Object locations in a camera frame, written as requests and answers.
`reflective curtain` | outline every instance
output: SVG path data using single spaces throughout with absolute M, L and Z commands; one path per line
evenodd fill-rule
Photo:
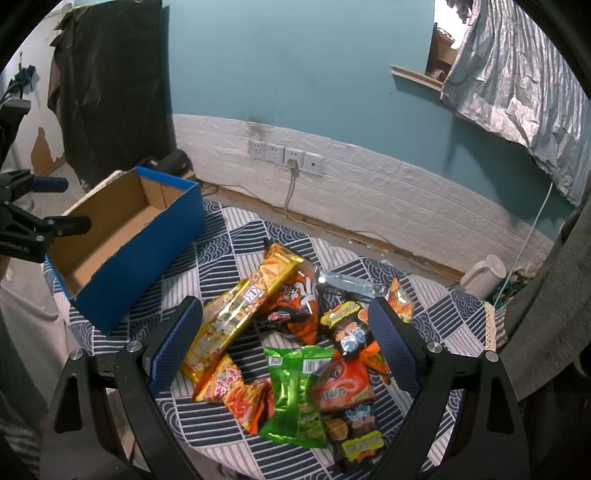
M 441 92 L 460 117 L 520 143 L 574 205 L 591 168 L 590 102 L 568 64 L 512 0 L 474 0 Z

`white kettle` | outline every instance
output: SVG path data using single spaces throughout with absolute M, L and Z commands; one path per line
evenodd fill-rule
M 460 280 L 460 290 L 483 300 L 507 276 L 503 262 L 494 255 L 475 263 Z

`green snack bag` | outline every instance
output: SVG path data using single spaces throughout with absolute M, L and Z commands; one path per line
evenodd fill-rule
M 275 414 L 259 435 L 277 443 L 326 448 L 324 425 L 311 388 L 335 350 L 310 345 L 298 349 L 265 348 L 265 353 L 275 394 Z

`blue and white bedsheet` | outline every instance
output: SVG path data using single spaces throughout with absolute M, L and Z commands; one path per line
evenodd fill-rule
M 285 245 L 328 270 L 379 282 L 398 277 L 414 302 L 413 323 L 427 340 L 436 340 L 454 353 L 477 356 L 484 347 L 494 350 L 495 321 L 492 307 L 477 298 L 448 290 L 443 285 L 402 272 L 387 262 L 360 257 L 326 241 L 285 226 L 262 220 L 257 214 L 204 200 L 207 229 L 164 272 L 135 304 L 111 335 L 96 330 L 70 305 L 48 264 L 44 275 L 59 311 L 74 337 L 92 354 L 119 351 L 132 339 L 143 339 L 151 327 L 167 318 L 186 295 L 204 303 L 250 275 L 261 262 L 265 237 Z M 324 310 L 340 302 L 334 294 L 321 300 Z M 268 375 L 263 344 L 288 346 L 291 339 L 253 323 L 229 349 L 245 380 Z M 319 342 L 328 345 L 328 341 Z M 411 399 L 395 383 L 385 385 L 371 375 L 376 394 L 379 428 L 387 443 L 407 413 Z M 278 445 L 247 434 L 223 404 L 195 403 L 192 383 L 179 372 L 170 390 L 161 392 L 157 403 L 168 425 L 182 441 L 202 454 L 258 479 L 361 479 L 366 473 L 343 475 L 328 450 Z M 460 397 L 452 392 L 439 432 L 425 467 L 437 465 L 449 441 Z

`power cord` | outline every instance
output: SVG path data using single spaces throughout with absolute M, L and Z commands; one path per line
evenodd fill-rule
M 289 186 L 289 189 L 287 191 L 287 196 L 285 197 L 285 203 L 283 205 L 283 210 L 278 209 L 274 205 L 270 205 L 270 207 L 271 207 L 271 210 L 273 212 L 278 213 L 279 215 L 285 216 L 285 217 L 289 218 L 289 220 L 291 220 L 291 221 L 293 221 L 295 223 L 301 223 L 302 225 L 308 225 L 308 223 L 303 222 L 302 220 L 298 220 L 297 218 L 295 218 L 290 213 L 290 211 L 289 211 L 289 203 L 290 203 L 291 198 L 293 197 L 293 194 L 294 194 L 295 189 L 296 189 L 296 179 L 297 179 L 297 172 L 298 172 L 297 163 L 295 162 L 295 160 L 292 160 L 292 159 L 290 159 L 290 160 L 295 163 L 295 166 L 291 166 L 290 167 L 290 169 L 291 169 L 290 186 Z M 210 186 L 215 187 L 216 190 L 214 190 L 213 192 L 208 192 L 208 193 L 204 194 L 203 196 L 210 196 L 210 195 L 213 195 L 213 194 L 217 193 L 218 190 L 219 190 L 219 187 L 227 187 L 227 188 L 234 188 L 234 189 L 242 189 L 245 192 L 248 192 L 252 197 L 256 198 L 257 200 L 260 200 L 261 202 L 264 202 L 264 203 L 268 203 L 265 200 L 263 200 L 262 198 L 260 198 L 256 193 L 250 191 L 249 189 L 247 189 L 246 187 L 243 187 L 241 185 L 230 185 L 230 184 L 223 184 L 223 183 L 215 183 L 215 184 L 214 183 L 211 183 Z M 344 238 L 345 240 L 352 241 L 352 239 L 349 236 L 347 236 L 347 235 L 345 235 L 345 234 L 343 234 L 343 233 L 341 233 L 341 232 L 339 232 L 337 230 L 332 230 L 332 229 L 329 229 L 329 228 L 325 228 L 325 227 L 322 227 L 320 225 L 313 225 L 313 227 L 316 228 L 316 229 L 318 229 L 318 230 L 321 230 L 323 232 L 327 232 L 327 233 L 330 233 L 332 235 L 336 235 L 338 237 Z M 352 232 L 353 233 L 359 233 L 359 234 L 369 233 L 371 235 L 375 235 L 375 236 L 381 238 L 387 245 L 389 245 L 393 249 L 398 249 L 398 247 L 396 247 L 396 245 L 394 245 L 390 240 L 388 240 L 383 235 L 380 235 L 379 233 L 369 232 L 369 231 L 366 231 L 366 230 L 352 230 Z M 368 248 L 374 248 L 373 245 L 368 245 L 368 244 L 365 244 L 365 245 Z
M 534 232 L 535 224 L 538 223 L 538 219 L 540 218 L 540 215 L 542 213 L 542 210 L 544 210 L 544 207 L 546 206 L 546 202 L 548 201 L 548 198 L 550 197 L 550 192 L 552 192 L 552 185 L 553 184 L 554 183 L 551 181 L 550 182 L 550 187 L 548 187 L 548 193 L 546 193 L 546 198 L 542 202 L 542 206 L 538 210 L 538 214 L 535 216 L 534 223 L 532 223 L 531 228 L 530 228 L 530 232 L 527 234 L 527 238 L 525 239 L 525 242 L 523 243 L 523 245 L 521 247 L 521 250 L 519 250 L 519 253 L 517 254 L 517 257 L 515 258 L 515 261 L 513 262 L 513 265 L 511 266 L 511 270 L 507 273 L 507 278 L 505 279 L 505 282 L 503 283 L 503 286 L 499 290 L 499 293 L 496 294 L 495 301 L 492 304 L 492 306 L 494 308 L 496 308 L 496 302 L 499 301 L 499 299 L 501 298 L 501 295 L 502 295 L 503 291 L 507 287 L 507 284 L 509 283 L 509 279 L 511 278 L 511 275 L 513 275 L 513 272 L 515 271 L 515 267 L 517 266 L 517 261 L 519 260 L 521 254 L 523 253 L 523 250 L 525 249 L 525 246 L 530 241 L 531 234 Z

